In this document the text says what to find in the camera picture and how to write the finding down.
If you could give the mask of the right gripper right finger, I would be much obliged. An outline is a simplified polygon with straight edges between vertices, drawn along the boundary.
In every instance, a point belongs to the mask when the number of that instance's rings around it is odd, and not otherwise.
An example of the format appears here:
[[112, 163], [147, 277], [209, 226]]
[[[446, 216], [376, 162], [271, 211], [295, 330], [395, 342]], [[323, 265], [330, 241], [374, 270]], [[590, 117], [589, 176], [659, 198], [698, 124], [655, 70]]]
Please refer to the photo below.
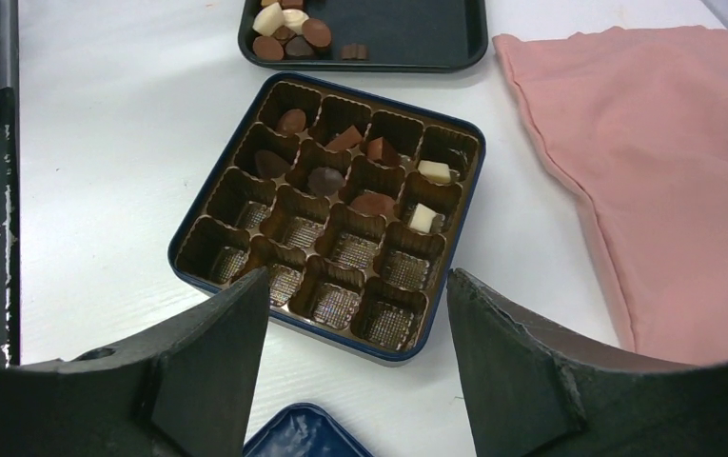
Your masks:
[[481, 456], [728, 456], [728, 362], [615, 348], [453, 269], [447, 304]]

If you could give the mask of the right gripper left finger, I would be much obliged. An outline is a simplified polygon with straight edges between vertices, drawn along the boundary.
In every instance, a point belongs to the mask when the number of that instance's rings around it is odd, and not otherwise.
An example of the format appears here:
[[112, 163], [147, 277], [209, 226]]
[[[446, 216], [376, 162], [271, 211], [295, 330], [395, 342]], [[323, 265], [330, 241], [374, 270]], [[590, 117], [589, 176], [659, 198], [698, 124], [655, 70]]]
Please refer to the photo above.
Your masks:
[[237, 456], [269, 310], [257, 268], [71, 361], [0, 368], [0, 456]]

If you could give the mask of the blue chocolate box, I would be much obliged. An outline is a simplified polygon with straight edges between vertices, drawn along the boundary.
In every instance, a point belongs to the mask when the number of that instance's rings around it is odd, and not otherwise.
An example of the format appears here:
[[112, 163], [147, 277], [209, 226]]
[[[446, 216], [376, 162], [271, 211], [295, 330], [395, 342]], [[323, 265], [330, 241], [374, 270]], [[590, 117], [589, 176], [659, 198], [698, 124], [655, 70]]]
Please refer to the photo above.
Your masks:
[[265, 268], [274, 321], [405, 364], [430, 334], [485, 146], [462, 119], [276, 73], [178, 227], [169, 264], [206, 294]]

